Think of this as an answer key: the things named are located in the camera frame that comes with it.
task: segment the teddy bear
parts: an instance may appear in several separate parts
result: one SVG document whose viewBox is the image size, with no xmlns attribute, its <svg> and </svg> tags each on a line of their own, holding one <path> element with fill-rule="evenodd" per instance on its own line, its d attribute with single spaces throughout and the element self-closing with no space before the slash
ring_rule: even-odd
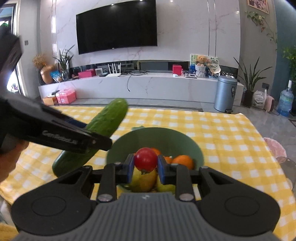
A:
<svg viewBox="0 0 296 241">
<path fill-rule="evenodd" d="M 195 63 L 198 66 L 206 66 L 207 65 L 207 57 L 203 55 L 198 55 Z"/>
</svg>

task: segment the hand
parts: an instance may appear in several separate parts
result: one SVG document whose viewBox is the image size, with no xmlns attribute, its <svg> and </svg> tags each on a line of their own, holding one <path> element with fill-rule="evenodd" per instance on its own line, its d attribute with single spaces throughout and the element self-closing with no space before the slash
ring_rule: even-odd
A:
<svg viewBox="0 0 296 241">
<path fill-rule="evenodd" d="M 15 165 L 21 152 L 26 149 L 28 145 L 29 142 L 20 140 L 13 150 L 0 155 L 0 182 L 4 181 L 9 173 L 15 169 Z"/>
</svg>

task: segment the potted plant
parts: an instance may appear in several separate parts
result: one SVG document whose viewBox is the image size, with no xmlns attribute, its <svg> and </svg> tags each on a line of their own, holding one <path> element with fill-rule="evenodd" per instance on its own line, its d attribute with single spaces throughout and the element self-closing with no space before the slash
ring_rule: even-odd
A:
<svg viewBox="0 0 296 241">
<path fill-rule="evenodd" d="M 235 59 L 235 61 L 238 63 L 239 65 L 239 68 L 242 70 L 242 72 L 244 73 L 244 77 L 241 77 L 238 75 L 238 77 L 242 78 L 243 81 L 245 82 L 246 84 L 246 88 L 247 88 L 247 91 L 245 93 L 245 96 L 244 96 L 244 101 L 243 101 L 243 105 L 250 108 L 252 106 L 252 99 L 253 99 L 253 94 L 254 94 L 254 88 L 255 88 L 255 84 L 259 81 L 259 80 L 262 80 L 262 79 L 266 79 L 266 77 L 261 77 L 260 74 L 265 71 L 265 70 L 268 70 L 270 68 L 272 68 L 272 66 L 264 69 L 264 70 L 258 70 L 256 72 L 256 67 L 257 67 L 257 64 L 259 62 L 259 59 L 260 57 L 257 59 L 257 62 L 254 66 L 254 69 L 253 69 L 253 72 L 252 72 L 252 69 L 251 69 L 251 64 L 250 64 L 250 70 L 249 70 L 249 74 L 247 72 L 247 69 L 246 69 L 246 66 L 244 65 L 244 62 L 242 61 L 242 64 L 244 65 L 244 69 L 242 68 L 242 66 L 240 65 L 240 63 Z"/>
<path fill-rule="evenodd" d="M 290 80 L 292 80 L 292 91 L 294 94 L 294 102 L 292 105 L 291 113 L 293 116 L 296 114 L 296 45 L 293 47 L 283 48 L 283 58 L 290 60 Z"/>
<path fill-rule="evenodd" d="M 63 81 L 67 81 L 69 79 L 69 71 L 67 70 L 68 65 L 70 64 L 71 59 L 73 58 L 74 55 L 70 56 L 68 55 L 69 51 L 74 47 L 74 45 L 70 49 L 63 49 L 59 51 L 59 57 L 53 57 L 56 59 L 59 64 L 61 65 L 62 68 L 62 78 Z"/>
</svg>

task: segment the cardboard box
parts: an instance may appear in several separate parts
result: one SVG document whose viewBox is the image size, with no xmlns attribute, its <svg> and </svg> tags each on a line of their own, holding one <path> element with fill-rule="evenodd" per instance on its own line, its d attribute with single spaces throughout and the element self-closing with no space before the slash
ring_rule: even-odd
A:
<svg viewBox="0 0 296 241">
<path fill-rule="evenodd" d="M 45 105 L 55 105 L 57 104 L 57 98 L 55 96 L 47 96 L 42 99 Z"/>
</svg>

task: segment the screw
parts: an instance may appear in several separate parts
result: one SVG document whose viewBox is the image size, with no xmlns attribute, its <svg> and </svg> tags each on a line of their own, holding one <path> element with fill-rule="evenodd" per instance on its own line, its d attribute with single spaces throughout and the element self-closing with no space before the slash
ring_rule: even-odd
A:
<svg viewBox="0 0 296 241">
<path fill-rule="evenodd" d="M 184 202 L 190 202 L 194 199 L 194 196 L 190 193 L 183 193 L 179 196 L 179 199 Z"/>
<path fill-rule="evenodd" d="M 101 194 L 97 198 L 100 202 L 110 202 L 113 197 L 110 194 Z"/>
<path fill-rule="evenodd" d="M 150 196 L 146 194 L 146 195 L 142 196 L 142 198 L 143 198 L 144 200 L 147 200 L 148 198 L 150 198 Z"/>
</svg>

